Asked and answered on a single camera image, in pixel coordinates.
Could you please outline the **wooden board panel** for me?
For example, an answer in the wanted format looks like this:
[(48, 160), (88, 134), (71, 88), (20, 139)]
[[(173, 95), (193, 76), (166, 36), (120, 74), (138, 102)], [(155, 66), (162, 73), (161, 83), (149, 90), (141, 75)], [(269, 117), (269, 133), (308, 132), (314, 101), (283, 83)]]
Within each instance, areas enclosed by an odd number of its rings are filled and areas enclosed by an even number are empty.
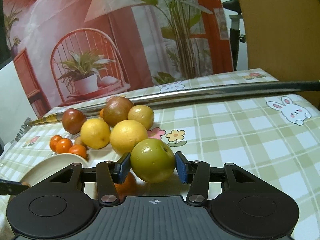
[(249, 68), (319, 80), (319, 0), (239, 0)]

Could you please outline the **checkered bunny tablecloth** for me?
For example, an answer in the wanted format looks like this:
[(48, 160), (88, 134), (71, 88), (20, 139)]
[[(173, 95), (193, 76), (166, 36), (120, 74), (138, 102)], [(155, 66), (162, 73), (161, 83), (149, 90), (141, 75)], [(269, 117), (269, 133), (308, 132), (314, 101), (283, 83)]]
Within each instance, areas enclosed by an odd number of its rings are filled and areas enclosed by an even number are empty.
[[(133, 90), (132, 98), (159, 92), (235, 83), (276, 81), (262, 69), (199, 77), (176, 84)], [(212, 166), (235, 163), (291, 196), (300, 216), (294, 239), (319, 239), (319, 110), (297, 94), (286, 95), (311, 115), (304, 124), (290, 122), (267, 105), (282, 95), (224, 102), (205, 102), (154, 110), (148, 135), (162, 139), (188, 160)], [(19, 181), (35, 165), (52, 157), (54, 135), (71, 137), (61, 124), (31, 128), (1, 158), (1, 179)]]

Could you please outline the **green yellow pear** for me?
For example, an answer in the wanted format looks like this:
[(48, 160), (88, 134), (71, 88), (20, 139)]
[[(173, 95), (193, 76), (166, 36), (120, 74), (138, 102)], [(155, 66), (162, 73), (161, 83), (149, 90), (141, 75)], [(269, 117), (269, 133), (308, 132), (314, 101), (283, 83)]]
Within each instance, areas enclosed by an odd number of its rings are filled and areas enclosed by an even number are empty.
[(176, 160), (173, 151), (159, 139), (145, 139), (132, 150), (131, 168), (141, 180), (147, 183), (160, 183), (174, 172)]

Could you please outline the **small brown longan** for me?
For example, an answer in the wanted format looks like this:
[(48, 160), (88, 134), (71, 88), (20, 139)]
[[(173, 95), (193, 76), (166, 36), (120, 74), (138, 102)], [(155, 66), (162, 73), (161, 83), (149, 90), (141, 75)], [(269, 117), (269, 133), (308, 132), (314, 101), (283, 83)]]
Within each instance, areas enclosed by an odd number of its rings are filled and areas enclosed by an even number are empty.
[(80, 136), (77, 136), (75, 139), (74, 139), (74, 144), (75, 145), (82, 145), (84, 147), (87, 147), (87, 145), (81, 140), (81, 137)]

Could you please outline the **black exercise bike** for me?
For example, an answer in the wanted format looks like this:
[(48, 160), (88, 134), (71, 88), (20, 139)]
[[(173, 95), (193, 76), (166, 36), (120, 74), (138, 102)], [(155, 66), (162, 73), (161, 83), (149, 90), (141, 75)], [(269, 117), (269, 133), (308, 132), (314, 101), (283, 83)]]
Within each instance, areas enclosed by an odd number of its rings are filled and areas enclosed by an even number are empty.
[(230, 15), (231, 28), (229, 30), (229, 41), (231, 45), (231, 53), (233, 59), (233, 70), (237, 70), (239, 44), (240, 42), (246, 43), (246, 35), (240, 34), (240, 20), (243, 19), (242, 10), (239, 0), (228, 0), (222, 3), (224, 9), (236, 12), (234, 15)]

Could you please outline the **beige ceramic plate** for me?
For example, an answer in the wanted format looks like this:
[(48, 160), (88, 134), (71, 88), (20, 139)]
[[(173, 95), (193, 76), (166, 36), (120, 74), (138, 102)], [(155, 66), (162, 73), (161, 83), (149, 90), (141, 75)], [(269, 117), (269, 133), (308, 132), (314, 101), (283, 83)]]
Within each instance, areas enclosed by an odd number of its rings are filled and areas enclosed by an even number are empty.
[(83, 167), (88, 167), (88, 162), (78, 155), (57, 154), (36, 164), (22, 177), (20, 182), (34, 186), (72, 163), (81, 163)]

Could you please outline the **yellow lemon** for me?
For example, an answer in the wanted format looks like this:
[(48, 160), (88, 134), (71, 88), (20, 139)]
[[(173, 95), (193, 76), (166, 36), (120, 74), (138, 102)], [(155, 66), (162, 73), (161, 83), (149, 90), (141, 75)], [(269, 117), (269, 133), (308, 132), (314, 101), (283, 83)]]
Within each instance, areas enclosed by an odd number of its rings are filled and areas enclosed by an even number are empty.
[(81, 126), (80, 138), (88, 147), (101, 149), (110, 142), (110, 128), (103, 119), (88, 119)]
[(135, 120), (117, 123), (110, 134), (110, 144), (118, 155), (131, 152), (139, 142), (145, 139), (148, 139), (147, 130)]

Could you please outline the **large brown red apple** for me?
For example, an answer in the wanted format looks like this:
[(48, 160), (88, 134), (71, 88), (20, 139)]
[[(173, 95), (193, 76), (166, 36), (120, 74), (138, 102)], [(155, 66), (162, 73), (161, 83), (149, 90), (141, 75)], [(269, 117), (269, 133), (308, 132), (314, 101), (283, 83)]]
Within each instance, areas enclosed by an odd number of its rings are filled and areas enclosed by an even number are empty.
[(111, 127), (117, 123), (127, 120), (127, 115), (134, 103), (122, 96), (115, 96), (108, 100), (103, 111), (103, 120)]

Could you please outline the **dark red tomato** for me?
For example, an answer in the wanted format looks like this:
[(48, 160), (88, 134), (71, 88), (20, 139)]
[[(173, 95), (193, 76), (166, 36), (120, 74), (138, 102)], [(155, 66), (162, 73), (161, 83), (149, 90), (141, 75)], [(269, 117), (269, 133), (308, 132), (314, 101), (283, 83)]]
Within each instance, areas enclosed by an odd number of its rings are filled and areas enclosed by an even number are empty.
[(86, 120), (84, 113), (77, 109), (69, 108), (62, 116), (62, 125), (65, 131), (75, 135), (80, 132), (81, 126)]

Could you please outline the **small orange tangerine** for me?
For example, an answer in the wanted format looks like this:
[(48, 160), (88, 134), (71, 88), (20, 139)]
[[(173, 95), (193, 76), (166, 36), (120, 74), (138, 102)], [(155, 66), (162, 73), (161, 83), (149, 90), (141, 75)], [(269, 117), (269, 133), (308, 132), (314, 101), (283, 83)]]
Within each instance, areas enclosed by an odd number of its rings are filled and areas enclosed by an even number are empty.
[(63, 138), (59, 140), (56, 144), (55, 152), (57, 154), (60, 153), (68, 153), (69, 149), (73, 146), (73, 143), (70, 139), (68, 138)]
[(55, 135), (50, 139), (49, 147), (53, 152), (56, 152), (56, 145), (62, 139), (63, 137), (61, 137), (60, 135)]
[(84, 159), (87, 159), (87, 150), (83, 145), (73, 145), (68, 153), (78, 155)]

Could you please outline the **printed room backdrop cloth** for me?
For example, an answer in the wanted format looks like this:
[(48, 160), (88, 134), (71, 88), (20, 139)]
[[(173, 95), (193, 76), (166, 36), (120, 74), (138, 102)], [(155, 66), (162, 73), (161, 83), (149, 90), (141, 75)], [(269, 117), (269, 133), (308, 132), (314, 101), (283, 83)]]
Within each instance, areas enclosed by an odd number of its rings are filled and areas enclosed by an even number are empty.
[(1, 0), (1, 31), (37, 116), (233, 70), (221, 0)]

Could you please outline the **telescopic metal pole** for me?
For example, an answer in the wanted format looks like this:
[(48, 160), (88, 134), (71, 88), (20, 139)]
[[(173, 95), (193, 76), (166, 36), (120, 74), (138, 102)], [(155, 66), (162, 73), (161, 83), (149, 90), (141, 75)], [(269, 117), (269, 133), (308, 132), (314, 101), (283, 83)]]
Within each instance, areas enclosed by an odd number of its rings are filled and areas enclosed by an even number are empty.
[(174, 92), (135, 96), (130, 100), (135, 104), (162, 107), (175, 103), (186, 104), (206, 100), (221, 101), (228, 98), (313, 91), (319, 91), (319, 81), (273, 81), (191, 88)]

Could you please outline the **small yellow passion fruit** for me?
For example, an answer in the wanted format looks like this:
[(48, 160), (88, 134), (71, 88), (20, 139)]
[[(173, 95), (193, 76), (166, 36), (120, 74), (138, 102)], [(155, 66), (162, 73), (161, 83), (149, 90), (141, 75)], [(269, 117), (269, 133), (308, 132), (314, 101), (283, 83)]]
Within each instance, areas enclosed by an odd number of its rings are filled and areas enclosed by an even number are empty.
[(135, 105), (129, 110), (127, 118), (139, 122), (149, 130), (153, 126), (154, 112), (149, 106)]

